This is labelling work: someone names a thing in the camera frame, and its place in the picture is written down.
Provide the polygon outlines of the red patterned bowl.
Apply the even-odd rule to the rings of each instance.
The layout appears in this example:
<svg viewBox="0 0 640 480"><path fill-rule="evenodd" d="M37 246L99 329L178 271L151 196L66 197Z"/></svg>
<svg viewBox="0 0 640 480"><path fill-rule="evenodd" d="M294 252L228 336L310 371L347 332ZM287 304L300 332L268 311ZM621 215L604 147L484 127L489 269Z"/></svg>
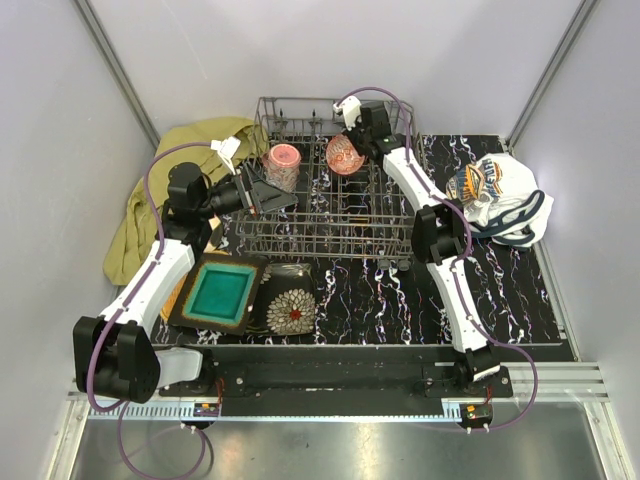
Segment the red patterned bowl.
<svg viewBox="0 0 640 480"><path fill-rule="evenodd" d="M356 173L365 162L347 136L339 134L332 138L326 148L326 161L336 174L348 176Z"/></svg>

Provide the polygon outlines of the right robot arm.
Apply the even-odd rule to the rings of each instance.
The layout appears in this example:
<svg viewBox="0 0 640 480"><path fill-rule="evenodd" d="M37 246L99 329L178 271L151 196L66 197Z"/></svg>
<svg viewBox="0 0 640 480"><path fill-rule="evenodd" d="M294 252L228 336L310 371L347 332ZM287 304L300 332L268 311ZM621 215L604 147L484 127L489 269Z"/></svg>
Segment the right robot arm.
<svg viewBox="0 0 640 480"><path fill-rule="evenodd" d="M490 341L479 328L464 261L472 236L460 203L447 200L415 157L410 135L393 132L383 102L361 103L351 95L334 107L358 154L378 163L414 211L411 248L426 265L445 307L456 352L454 384L466 396L486 389L500 370Z"/></svg>

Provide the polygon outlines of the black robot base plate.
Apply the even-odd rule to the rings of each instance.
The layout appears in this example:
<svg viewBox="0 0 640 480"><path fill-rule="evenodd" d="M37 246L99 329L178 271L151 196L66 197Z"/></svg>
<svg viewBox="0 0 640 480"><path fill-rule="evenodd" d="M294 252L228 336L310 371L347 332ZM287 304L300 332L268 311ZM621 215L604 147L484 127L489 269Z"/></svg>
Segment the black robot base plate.
<svg viewBox="0 0 640 480"><path fill-rule="evenodd" d="M444 401L513 396L509 371L464 383L449 346L215 346L202 379L161 389L205 403L222 396L225 419L406 420L443 417Z"/></svg>

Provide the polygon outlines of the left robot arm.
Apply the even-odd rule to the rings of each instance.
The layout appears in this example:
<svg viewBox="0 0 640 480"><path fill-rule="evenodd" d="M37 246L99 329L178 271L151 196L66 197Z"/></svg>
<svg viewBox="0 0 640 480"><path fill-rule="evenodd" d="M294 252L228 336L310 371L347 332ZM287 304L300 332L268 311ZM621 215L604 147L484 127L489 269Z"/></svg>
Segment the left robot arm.
<svg viewBox="0 0 640 480"><path fill-rule="evenodd" d="M181 383L196 396L215 386L216 372L201 352L184 347L157 351L149 335L178 283L199 265L218 215L277 211L297 197L269 184L249 165L234 167L217 184L184 162L168 173L168 197L154 213L160 221L149 255L121 294L97 317L73 328L77 388L142 404L160 388Z"/></svg>

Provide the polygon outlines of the pink skull pattern mug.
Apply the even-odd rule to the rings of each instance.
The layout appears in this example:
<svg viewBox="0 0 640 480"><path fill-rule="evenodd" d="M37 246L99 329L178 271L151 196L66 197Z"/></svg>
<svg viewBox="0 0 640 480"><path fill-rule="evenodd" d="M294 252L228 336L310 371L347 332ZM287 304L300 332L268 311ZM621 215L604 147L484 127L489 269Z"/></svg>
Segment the pink skull pattern mug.
<svg viewBox="0 0 640 480"><path fill-rule="evenodd" d="M301 159L301 153L293 145L274 145L263 157L266 180L271 185L292 193L298 182Z"/></svg>

